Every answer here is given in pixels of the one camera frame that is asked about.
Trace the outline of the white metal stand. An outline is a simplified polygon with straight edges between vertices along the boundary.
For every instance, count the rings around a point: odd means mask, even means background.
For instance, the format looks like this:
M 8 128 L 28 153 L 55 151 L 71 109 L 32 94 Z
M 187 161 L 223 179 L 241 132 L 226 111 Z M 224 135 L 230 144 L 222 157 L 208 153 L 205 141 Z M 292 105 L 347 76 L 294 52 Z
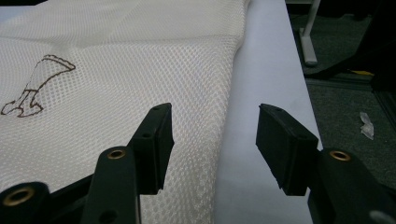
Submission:
M 304 55 L 304 64 L 306 66 L 316 66 L 318 64 L 318 59 L 311 39 L 311 31 L 318 13 L 320 2 L 321 0 L 308 0 L 310 9 L 307 16 L 307 22 L 305 27 L 299 30 L 300 42 Z

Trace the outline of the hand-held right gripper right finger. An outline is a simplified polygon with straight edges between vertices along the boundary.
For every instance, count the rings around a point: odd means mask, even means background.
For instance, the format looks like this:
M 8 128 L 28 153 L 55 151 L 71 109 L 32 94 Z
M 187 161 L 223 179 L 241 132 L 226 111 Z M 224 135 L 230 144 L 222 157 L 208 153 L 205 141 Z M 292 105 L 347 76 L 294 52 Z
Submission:
M 305 196 L 318 139 L 286 110 L 261 104 L 256 146 L 285 194 Z

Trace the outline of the crumpled white paper scrap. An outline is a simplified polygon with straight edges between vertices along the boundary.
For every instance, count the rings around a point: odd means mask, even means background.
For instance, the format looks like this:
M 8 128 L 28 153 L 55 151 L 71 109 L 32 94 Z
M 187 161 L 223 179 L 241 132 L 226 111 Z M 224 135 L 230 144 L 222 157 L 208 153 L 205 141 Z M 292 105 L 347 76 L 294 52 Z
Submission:
M 365 135 L 367 138 L 373 140 L 375 135 L 374 124 L 371 122 L 368 114 L 365 112 L 360 112 L 360 118 L 362 121 L 361 133 Z

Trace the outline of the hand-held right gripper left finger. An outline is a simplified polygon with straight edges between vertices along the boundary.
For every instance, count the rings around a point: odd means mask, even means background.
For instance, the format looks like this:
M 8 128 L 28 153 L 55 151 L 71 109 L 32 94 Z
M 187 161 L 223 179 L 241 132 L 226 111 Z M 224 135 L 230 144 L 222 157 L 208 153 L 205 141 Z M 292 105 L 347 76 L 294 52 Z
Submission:
M 172 148 L 172 105 L 155 105 L 128 143 L 134 151 L 140 194 L 155 195 L 163 189 Z

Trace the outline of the white mesh laundry bag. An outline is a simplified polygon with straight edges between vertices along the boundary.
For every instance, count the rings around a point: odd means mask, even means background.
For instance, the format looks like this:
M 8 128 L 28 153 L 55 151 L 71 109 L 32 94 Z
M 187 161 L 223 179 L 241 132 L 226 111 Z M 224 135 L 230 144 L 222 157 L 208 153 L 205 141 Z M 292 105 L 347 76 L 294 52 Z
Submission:
M 0 191 L 58 190 L 172 106 L 163 190 L 143 224 L 214 224 L 233 72 L 249 0 L 47 0 L 0 22 Z

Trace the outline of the yellow strip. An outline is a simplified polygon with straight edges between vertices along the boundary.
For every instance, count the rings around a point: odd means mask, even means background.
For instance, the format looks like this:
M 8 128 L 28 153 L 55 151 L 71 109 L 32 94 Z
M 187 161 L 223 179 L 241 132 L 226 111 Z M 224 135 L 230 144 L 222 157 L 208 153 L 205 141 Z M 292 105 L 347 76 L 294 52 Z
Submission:
M 374 76 L 375 74 L 368 72 L 368 71 L 362 71 L 362 70 L 349 70 L 351 73 L 359 75 L 359 76 Z

